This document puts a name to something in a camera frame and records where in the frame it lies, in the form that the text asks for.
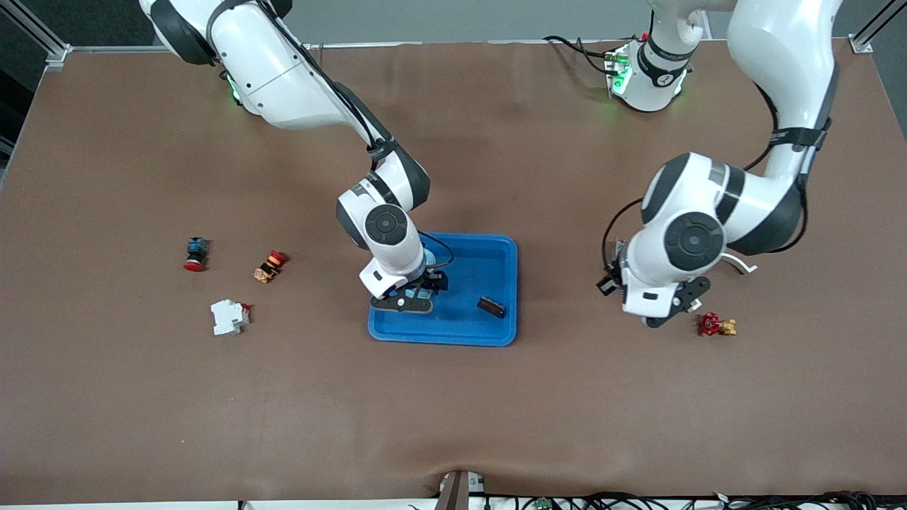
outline blue tray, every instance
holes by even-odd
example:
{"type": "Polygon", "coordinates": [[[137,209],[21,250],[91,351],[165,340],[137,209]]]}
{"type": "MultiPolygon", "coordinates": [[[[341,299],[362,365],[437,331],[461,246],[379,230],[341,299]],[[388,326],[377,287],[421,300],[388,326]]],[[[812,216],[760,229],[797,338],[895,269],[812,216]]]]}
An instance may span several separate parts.
{"type": "MultiPolygon", "coordinates": [[[[516,243],[507,236],[429,232],[450,245],[456,260],[442,271],[450,289],[432,298],[427,314],[369,307],[368,332],[379,340],[503,347],[516,337],[516,243]],[[485,296],[506,307],[498,319],[476,306],[485,296]]],[[[426,237],[425,247],[439,261],[447,251],[426,237]]]]}

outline brown tabletop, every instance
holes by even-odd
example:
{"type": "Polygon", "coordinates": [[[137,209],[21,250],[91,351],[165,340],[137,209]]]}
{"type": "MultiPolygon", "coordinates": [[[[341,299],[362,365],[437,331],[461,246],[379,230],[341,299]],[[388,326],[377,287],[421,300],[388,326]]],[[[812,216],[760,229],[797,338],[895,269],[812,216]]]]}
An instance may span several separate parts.
{"type": "Polygon", "coordinates": [[[871,57],[835,49],[805,239],[708,275],[736,338],[645,329],[594,287],[663,162],[761,152],[723,43],[653,114],[547,45],[325,51],[431,173],[420,228],[518,243],[508,348],[369,337],[368,255],[334,219],[368,169],[352,130],[273,128],[168,54],[71,54],[0,192],[0,502],[422,496],[457,468],[535,495],[907,492],[907,145],[871,57]],[[262,285],[270,250],[292,260],[262,285]],[[254,304],[242,335],[212,336],[221,299],[254,304]]]}

